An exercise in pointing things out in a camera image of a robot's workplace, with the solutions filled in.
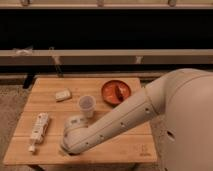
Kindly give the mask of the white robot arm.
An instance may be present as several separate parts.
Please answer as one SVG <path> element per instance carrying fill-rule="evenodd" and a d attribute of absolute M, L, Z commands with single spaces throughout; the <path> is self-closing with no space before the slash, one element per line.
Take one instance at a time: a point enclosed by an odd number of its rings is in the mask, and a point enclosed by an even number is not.
<path fill-rule="evenodd" d="M 165 74 L 91 125 L 79 115 L 70 117 L 61 148 L 79 155 L 161 114 L 165 171 L 213 171 L 213 72 L 198 69 Z"/>

